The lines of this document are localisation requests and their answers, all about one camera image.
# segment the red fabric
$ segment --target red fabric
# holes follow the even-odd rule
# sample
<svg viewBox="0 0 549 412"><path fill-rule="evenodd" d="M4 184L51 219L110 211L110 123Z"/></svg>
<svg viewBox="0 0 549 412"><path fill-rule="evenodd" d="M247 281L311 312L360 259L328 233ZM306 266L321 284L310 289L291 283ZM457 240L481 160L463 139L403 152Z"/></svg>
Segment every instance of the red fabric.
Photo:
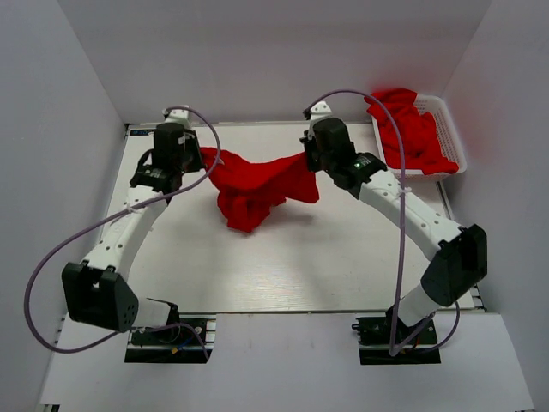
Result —
<svg viewBox="0 0 549 412"><path fill-rule="evenodd" d="M201 148L206 167L214 163L215 148ZM220 163L209 178L220 194L217 205L227 226L251 233L269 215L273 206L287 198L318 201L315 173L307 170L305 154L267 163L250 163L237 154L221 150Z"/></svg>
<svg viewBox="0 0 549 412"><path fill-rule="evenodd" d="M437 124L429 112L419 114L413 106L417 93L405 88L394 88L385 92L373 94L389 110L401 133L404 144L406 169L420 169L423 174L456 173L457 163L446 159L440 149L437 139ZM372 104L368 109L379 126L383 153L389 167L401 168L401 155L395 131L383 109L365 98Z"/></svg>

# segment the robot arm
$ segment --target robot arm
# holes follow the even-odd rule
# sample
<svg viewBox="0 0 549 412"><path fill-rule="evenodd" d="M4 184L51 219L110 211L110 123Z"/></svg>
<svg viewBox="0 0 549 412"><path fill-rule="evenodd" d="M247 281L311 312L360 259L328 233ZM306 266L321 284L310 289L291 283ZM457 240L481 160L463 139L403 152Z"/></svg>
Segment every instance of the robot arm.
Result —
<svg viewBox="0 0 549 412"><path fill-rule="evenodd" d="M150 164L145 164L149 157ZM154 131L154 148L139 160L130 181L124 202L130 213L113 221L80 263L69 263L63 270L63 289L73 320L119 332L178 322L176 305L137 297L127 283L139 248L170 199L137 210L130 205L176 191L184 173L203 167L189 112L171 111Z"/></svg>
<svg viewBox="0 0 549 412"><path fill-rule="evenodd" d="M325 171L334 183L400 226L401 187L376 156L356 153L347 127L333 117L326 102L305 116L311 121L301 142L308 168ZM406 196L407 235L430 261L421 283L402 298L399 327L406 330L451 306L486 275L486 233L478 226L461 227L435 212L411 192Z"/></svg>

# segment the white basket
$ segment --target white basket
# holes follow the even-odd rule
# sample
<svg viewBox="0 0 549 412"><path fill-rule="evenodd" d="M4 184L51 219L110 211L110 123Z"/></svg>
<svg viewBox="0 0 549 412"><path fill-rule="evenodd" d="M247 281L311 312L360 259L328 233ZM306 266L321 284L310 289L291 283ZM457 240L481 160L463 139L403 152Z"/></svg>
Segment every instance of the white basket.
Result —
<svg viewBox="0 0 549 412"><path fill-rule="evenodd" d="M448 108L446 107L444 100L437 96L418 94L413 105L418 109L419 114L423 114L425 112L432 114L435 118L435 123L437 124L437 137L443 155L448 160L457 163L459 170L456 173L465 172L465 169L467 169L467 161L465 160L465 154L463 154L462 143L457 135L454 122L449 115ZM385 153L383 152L377 121L373 117L371 119L374 126L374 133L376 134L379 158L385 162ZM395 176L401 176L401 169L392 169L389 166L387 166L387 168L394 173ZM449 173L434 173L425 175L419 169L406 169L406 179L412 181L438 182L448 176L450 176Z"/></svg>

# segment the white wall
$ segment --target white wall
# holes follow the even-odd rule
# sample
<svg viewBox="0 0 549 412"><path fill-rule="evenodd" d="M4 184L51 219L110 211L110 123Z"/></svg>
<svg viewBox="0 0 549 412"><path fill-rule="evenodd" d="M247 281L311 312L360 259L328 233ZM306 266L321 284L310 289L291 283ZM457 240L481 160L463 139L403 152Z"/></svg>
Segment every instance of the white wall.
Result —
<svg viewBox="0 0 549 412"><path fill-rule="evenodd" d="M540 411L549 411L548 16L545 0L495 0L444 93L469 165L448 180L450 200L488 233L480 290L503 315Z"/></svg>
<svg viewBox="0 0 549 412"><path fill-rule="evenodd" d="M0 2L0 55L0 410L27 412L50 353L24 323L24 287L47 251L104 213L124 126L54 0ZM32 310L48 339L64 307L63 262L85 244L37 282Z"/></svg>
<svg viewBox="0 0 549 412"><path fill-rule="evenodd" d="M124 122L301 119L333 88L441 94L490 0L59 0ZM337 98L346 118L356 97Z"/></svg>

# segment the white tabletop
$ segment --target white tabletop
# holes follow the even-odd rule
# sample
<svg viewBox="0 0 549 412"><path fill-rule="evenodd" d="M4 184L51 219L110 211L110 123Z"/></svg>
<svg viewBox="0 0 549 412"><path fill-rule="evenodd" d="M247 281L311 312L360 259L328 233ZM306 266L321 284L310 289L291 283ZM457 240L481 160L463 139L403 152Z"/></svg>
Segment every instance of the white tabletop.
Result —
<svg viewBox="0 0 549 412"><path fill-rule="evenodd" d="M303 150L307 124L223 124L223 148L250 161L271 161ZM357 151L377 154L370 124L350 124ZM214 146L205 127L200 144ZM137 159L151 148L152 136L129 136L109 214L119 210ZM184 185L200 174L184 177ZM321 199L295 201L272 210L252 234L226 227L217 209L218 191L207 180L172 199L155 222L130 271L140 296L179 305L183 312L370 311L386 310L394 299L398 229L376 210L358 202L317 174ZM413 191L445 214L435 184ZM403 292L415 287L427 260L406 244ZM462 307L474 307L467 293Z"/></svg>
<svg viewBox="0 0 549 412"><path fill-rule="evenodd" d="M96 348L55 354L41 397L62 412L486 412L531 409L500 315L464 313L441 364L361 366L357 315L221 314L206 365L124 363L127 334ZM454 323L438 314L439 338ZM67 319L74 348L106 334Z"/></svg>

